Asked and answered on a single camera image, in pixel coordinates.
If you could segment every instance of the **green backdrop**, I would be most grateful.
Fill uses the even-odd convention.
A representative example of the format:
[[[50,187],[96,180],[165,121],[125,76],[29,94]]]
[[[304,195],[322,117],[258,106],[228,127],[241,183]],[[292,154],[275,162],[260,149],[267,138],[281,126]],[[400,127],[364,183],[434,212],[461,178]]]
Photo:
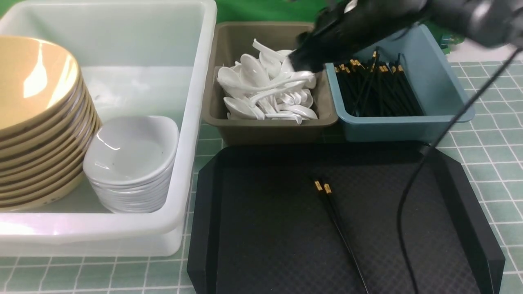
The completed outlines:
[[[0,17],[21,0],[0,0]],[[313,21],[316,13],[325,6],[325,0],[216,0],[218,23],[223,21]],[[438,42],[449,35],[445,30],[428,24]],[[462,41],[457,38],[451,43]]]

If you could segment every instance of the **green tiled surface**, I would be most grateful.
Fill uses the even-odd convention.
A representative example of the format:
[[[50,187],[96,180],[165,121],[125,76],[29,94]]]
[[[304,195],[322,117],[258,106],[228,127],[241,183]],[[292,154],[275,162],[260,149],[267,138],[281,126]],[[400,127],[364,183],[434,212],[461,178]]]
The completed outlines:
[[[466,92],[499,62],[452,64]],[[475,105],[472,123],[453,128],[439,149],[463,164],[507,262],[502,294],[523,293],[523,63]],[[321,142],[342,141],[339,125]],[[216,128],[203,124],[180,250],[168,257],[0,257],[0,292],[26,294],[196,294],[185,271],[198,171],[224,147]]]

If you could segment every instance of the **gold chopstick tip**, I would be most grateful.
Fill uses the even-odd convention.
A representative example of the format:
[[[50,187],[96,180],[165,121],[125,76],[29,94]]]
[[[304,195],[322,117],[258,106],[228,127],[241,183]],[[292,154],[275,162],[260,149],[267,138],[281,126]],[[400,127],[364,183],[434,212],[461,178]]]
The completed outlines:
[[[320,181],[315,180],[314,184],[316,185],[316,189],[318,189],[318,191],[323,191],[322,184],[320,184]]]
[[[329,184],[325,184],[325,185],[323,185],[323,187],[325,187],[325,192],[327,194],[331,194],[332,193],[332,190],[331,190],[331,187],[329,186]]]

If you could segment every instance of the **white plastic bin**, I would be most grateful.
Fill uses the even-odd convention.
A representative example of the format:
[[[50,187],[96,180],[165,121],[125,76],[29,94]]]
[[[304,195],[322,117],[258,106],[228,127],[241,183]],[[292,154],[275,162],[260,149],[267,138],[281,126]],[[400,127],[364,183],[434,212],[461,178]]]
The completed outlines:
[[[103,121],[163,115],[181,130],[163,208],[113,214],[85,182],[38,210],[0,213],[0,255],[168,256],[179,249],[216,13],[213,0],[30,0],[7,12],[0,35],[45,39],[76,56]]]

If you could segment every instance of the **chopsticks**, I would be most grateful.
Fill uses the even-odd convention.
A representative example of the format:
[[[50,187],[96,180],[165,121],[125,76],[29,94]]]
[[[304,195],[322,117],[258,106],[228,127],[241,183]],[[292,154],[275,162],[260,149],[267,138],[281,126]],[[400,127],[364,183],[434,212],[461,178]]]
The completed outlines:
[[[334,195],[332,194],[331,186],[327,183],[323,183],[322,180],[316,179],[314,181],[314,185],[316,186],[316,189],[318,190],[318,197],[320,198],[321,202],[323,203],[323,206],[325,207],[325,210],[327,211],[331,221],[336,226],[336,229],[338,230],[338,234],[340,238],[343,241],[343,244],[345,245],[345,248],[347,249],[351,259],[353,260],[354,265],[356,266],[356,270],[358,271],[358,275],[361,279],[361,282],[363,283],[363,287],[365,287],[365,291],[367,294],[370,294],[369,287],[367,286],[367,283],[365,283],[365,279],[363,277],[363,273],[358,265],[358,261],[354,255],[354,252],[352,248],[350,247],[349,240],[347,236],[345,236],[345,230],[343,229],[343,223],[342,219],[338,210],[338,205],[336,203],[336,199]]]
[[[423,109],[400,63],[401,53],[396,60],[385,62],[380,59],[381,50],[376,47],[367,61],[360,62],[354,57],[335,64],[345,110],[356,117],[423,116]]]

